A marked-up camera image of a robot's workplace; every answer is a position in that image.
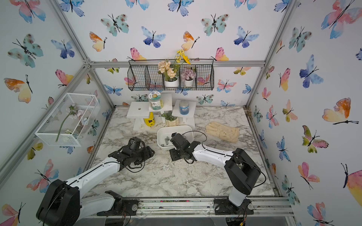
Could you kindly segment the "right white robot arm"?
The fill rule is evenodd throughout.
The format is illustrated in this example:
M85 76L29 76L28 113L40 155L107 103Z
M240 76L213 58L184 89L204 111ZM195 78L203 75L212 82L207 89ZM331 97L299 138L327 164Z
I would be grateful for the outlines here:
M236 207L242 205L256 187L260 175L263 175L256 163L241 148L225 151L204 146L198 141L190 143L180 133L173 133L170 142L174 146L174 149L169 150L173 162L183 159L189 164L205 162L223 168L233 185L228 199Z

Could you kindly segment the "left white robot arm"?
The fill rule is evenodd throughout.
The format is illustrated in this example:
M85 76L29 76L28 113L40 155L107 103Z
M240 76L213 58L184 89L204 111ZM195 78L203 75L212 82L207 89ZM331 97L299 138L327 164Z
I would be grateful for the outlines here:
M155 151L137 137L126 146L108 155L101 163L73 178L53 181L36 213L37 219L47 226L73 226L94 214L127 216L121 195L107 191L104 195L84 198L84 195L103 180L123 169L136 173Z

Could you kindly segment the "white plastic storage box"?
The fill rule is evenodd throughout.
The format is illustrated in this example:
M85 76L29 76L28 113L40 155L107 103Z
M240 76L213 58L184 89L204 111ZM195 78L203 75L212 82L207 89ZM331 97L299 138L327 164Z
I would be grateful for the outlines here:
M172 144L172 142L170 140L172 138L172 134L174 134L174 133L182 134L182 136L191 143L192 141L194 141L193 132L191 132L191 131L192 131L192 128L188 125L163 127L161 129L159 129L157 132L157 145L162 150L173 149L174 145ZM169 138L168 145L166 145L166 143L165 143L166 137Z

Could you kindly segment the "small potted green plant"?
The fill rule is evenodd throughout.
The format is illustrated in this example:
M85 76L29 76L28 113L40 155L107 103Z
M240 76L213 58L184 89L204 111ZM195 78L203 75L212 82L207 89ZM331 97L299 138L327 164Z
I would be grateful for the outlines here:
M179 118L177 116L173 116L172 112L162 113L161 117L163 117L163 119L165 119L166 125L168 127L178 126L180 124Z

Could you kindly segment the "white tiered display stand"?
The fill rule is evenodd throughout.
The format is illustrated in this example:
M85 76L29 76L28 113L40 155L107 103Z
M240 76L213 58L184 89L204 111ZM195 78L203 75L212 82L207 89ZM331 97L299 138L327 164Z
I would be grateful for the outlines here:
M148 102L132 102L126 118L134 119L133 129L134 131L152 131L158 130L161 127L167 125L166 119L161 114L171 112L172 116L176 116L179 119L180 125L188 125L191 128L195 128L195 110L196 102L187 101L189 104L189 113L182 115L180 113L180 99L173 100L171 94L163 94L162 101L164 107L160 110L154 110ZM155 125L146 125L145 119L149 118L150 115L154 116Z

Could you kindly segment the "blue can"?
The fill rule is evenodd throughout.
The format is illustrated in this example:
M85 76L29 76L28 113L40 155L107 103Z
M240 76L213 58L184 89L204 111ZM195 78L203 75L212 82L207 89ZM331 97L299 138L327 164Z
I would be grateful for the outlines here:
M179 102L179 111L181 115L189 114L189 101L181 100Z

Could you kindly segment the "beige work glove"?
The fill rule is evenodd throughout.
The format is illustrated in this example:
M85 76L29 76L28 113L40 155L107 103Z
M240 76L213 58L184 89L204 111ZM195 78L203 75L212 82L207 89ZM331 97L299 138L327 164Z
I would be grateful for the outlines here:
M231 143L237 143L239 140L239 128L226 126L219 122L209 123L206 126L206 133Z

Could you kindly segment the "green lidded white jar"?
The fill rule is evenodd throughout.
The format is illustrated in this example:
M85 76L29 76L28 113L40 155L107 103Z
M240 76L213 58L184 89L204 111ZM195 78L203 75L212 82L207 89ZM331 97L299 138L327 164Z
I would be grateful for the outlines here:
M152 91L148 95L150 107L152 110L158 111L163 108L162 95L158 91Z

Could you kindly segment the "peach flowers in white pot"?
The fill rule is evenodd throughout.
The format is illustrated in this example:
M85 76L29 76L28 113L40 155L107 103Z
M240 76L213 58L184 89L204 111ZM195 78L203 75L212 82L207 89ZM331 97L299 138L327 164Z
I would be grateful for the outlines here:
M180 85L180 65L171 64L170 61L161 61L158 63L158 73L163 75L166 88L176 88Z

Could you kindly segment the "purple flowers in white pot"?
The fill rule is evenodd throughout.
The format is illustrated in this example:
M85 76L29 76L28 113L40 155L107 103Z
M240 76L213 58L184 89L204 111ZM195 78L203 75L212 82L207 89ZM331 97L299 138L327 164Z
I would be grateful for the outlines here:
M196 72L193 69L186 68L181 74L181 77L184 81L185 87L192 87L196 78Z

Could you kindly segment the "artificial pink flower stem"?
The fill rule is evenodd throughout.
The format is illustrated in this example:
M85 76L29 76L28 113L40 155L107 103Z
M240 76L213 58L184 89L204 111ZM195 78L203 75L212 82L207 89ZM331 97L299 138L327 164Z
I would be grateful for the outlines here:
M79 122L79 119L84 114L84 110L79 108L79 106L77 106L76 104L71 104L70 106L68 106L66 108L66 110L67 110L68 114L63 119L63 121L59 127L55 142L59 141L61 134L72 134L74 132L73 130L71 130L72 124L75 122Z

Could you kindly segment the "yellow artificial flower sprig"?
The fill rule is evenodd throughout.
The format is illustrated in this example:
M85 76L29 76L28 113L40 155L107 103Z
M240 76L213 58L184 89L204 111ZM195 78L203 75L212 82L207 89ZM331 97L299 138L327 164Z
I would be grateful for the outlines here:
M187 63L188 65L190 65L190 59L188 58L188 56L185 54L184 50L178 50L176 52L175 55L175 62L177 64L181 64L182 62Z

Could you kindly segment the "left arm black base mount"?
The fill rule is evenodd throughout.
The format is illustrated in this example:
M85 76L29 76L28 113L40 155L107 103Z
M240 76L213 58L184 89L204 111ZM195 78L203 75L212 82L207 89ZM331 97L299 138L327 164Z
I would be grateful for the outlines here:
M105 192L108 195L111 195L115 201L113 206L108 211L98 212L97 216L135 216L140 201L137 199L124 199L118 193L108 190Z

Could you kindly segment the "white mesh wall box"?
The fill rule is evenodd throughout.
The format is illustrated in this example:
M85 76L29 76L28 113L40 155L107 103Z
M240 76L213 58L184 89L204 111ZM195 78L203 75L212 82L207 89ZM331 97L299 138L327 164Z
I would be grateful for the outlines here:
M99 111L96 95L67 93L43 120L35 136L49 146L80 147L86 135L97 135Z

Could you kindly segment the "aluminium front rail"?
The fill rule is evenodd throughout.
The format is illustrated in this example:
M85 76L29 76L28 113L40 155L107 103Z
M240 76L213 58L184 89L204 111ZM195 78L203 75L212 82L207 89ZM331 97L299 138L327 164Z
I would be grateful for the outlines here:
M136 218L171 217L293 217L294 213L285 197L248 197L253 215L215 215L214 199L225 197L186 198L124 198L140 201ZM108 211L114 204L110 195L87 197L80 201L79 219L97 217L98 212Z

